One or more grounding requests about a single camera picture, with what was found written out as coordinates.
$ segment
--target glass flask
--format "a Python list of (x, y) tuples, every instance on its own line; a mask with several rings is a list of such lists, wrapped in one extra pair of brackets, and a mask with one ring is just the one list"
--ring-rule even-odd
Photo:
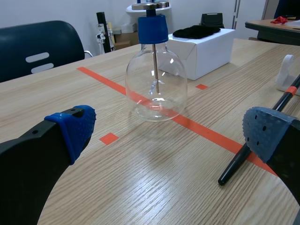
[(166, 43), (142, 45), (127, 67), (126, 96), (130, 111), (143, 120), (170, 120), (182, 113), (187, 76)]

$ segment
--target black cloth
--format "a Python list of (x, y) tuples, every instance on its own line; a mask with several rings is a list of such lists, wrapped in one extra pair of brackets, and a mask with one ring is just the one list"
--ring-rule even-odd
[(173, 36), (178, 38), (201, 39), (219, 31), (220, 28), (217, 27), (195, 25), (182, 30), (177, 30), (173, 33)]
[(300, 15), (300, 0), (280, 0), (274, 19), (283, 15)]

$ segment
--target orange tape marker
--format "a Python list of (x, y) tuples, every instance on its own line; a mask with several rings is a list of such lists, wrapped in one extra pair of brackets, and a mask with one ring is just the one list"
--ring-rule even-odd
[[(101, 83), (115, 89), (116, 91), (122, 93), (123, 95), (126, 95), (126, 90), (123, 86), (87, 69), (84, 67), (80, 67), (78, 68), (78, 70), (80, 70), (81, 72), (93, 77), (94, 79), (96, 79), (97, 81), (100, 81)], [(136, 100), (141, 99), (139, 94), (135, 93), (135, 92), (131, 92), (130, 93), (131, 98), (134, 100), (136, 98)], [(146, 106), (147, 105), (147, 101), (149, 101), (147, 98), (142, 97), (143, 99), (143, 103), (141, 103), (142, 105)], [(166, 109), (165, 111), (166, 115), (169, 115), (170, 117), (172, 116), (173, 113), (175, 113), (174, 111), (170, 110), (168, 111)], [(228, 137), (225, 137), (193, 120), (190, 120), (189, 118), (182, 116), (182, 115), (178, 115), (177, 117), (172, 119), (174, 122), (182, 125), (183, 127), (195, 132), (196, 134), (210, 140), (211, 142), (214, 142), (215, 144), (221, 146), (224, 149), (227, 149), (228, 151), (236, 154), (242, 147), (241, 144), (235, 142), (234, 140), (231, 140)], [(259, 166), (260, 168), (276, 175), (266, 164), (264, 164), (257, 156), (255, 156), (254, 154), (251, 154), (248, 159), (248, 161), (250, 161), (251, 163)]]
[(294, 96), (297, 92), (297, 88), (294, 86), (291, 86), (286, 90), (286, 92), (290, 92)]
[(207, 89), (208, 87), (203, 85), (203, 84), (199, 84), (198, 86), (196, 86), (196, 88), (199, 88), (201, 90)]
[(109, 145), (111, 143), (113, 143), (114, 141), (116, 141), (118, 139), (118, 136), (109, 133), (103, 137), (101, 137), (99, 140), (102, 141), (104, 144)]

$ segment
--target table surface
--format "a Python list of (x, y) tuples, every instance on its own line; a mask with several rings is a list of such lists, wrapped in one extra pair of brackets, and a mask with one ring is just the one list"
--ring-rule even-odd
[(283, 29), (283, 30), (291, 30), (295, 32), (300, 32), (299, 28), (297, 26), (290, 26), (286, 24), (274, 24), (271, 23), (271, 21), (274, 21), (274, 19), (270, 20), (253, 20), (253, 21), (248, 21), (247, 23), (250, 23), (252, 25), (258, 25), (258, 26), (264, 26), (264, 27), (270, 27), (270, 28), (277, 28), (277, 29)]
[[(220, 187), (232, 152), (175, 121), (137, 120), (124, 95), (77, 69), (124, 86), (126, 66), (139, 48), (0, 83), (0, 142), (75, 105), (96, 109), (88, 147), (55, 185), (38, 224), (293, 224), (299, 206), (277, 176), (247, 161)], [(243, 144), (245, 111), (272, 107), (282, 95), (275, 78), (286, 54), (294, 54), (299, 66), (293, 72), (300, 71), (298, 46), (235, 40), (231, 63), (188, 82), (183, 115)], [(299, 97), (284, 112), (299, 117)], [(105, 145), (99, 139), (108, 133), (119, 138)], [(260, 165), (254, 156), (251, 161)]]

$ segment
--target metal rod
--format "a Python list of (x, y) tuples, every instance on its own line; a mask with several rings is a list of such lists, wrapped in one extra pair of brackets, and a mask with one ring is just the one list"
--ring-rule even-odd
[[(300, 75), (291, 84), (295, 88), (300, 87)], [(282, 111), (286, 104), (291, 100), (293, 94), (290, 92), (285, 92), (279, 101), (274, 105), (273, 109), (277, 111)], [(251, 154), (250, 148), (245, 143), (243, 147), (238, 151), (238, 153), (233, 157), (229, 165), (226, 167), (221, 177), (218, 180), (219, 185), (225, 185), (227, 181), (235, 174), (239, 167), (244, 163), (247, 157)]]
[(158, 80), (158, 59), (156, 54), (156, 46), (152, 45), (153, 49), (153, 62), (154, 62), (154, 75), (156, 79), (156, 92), (159, 93), (159, 80)]

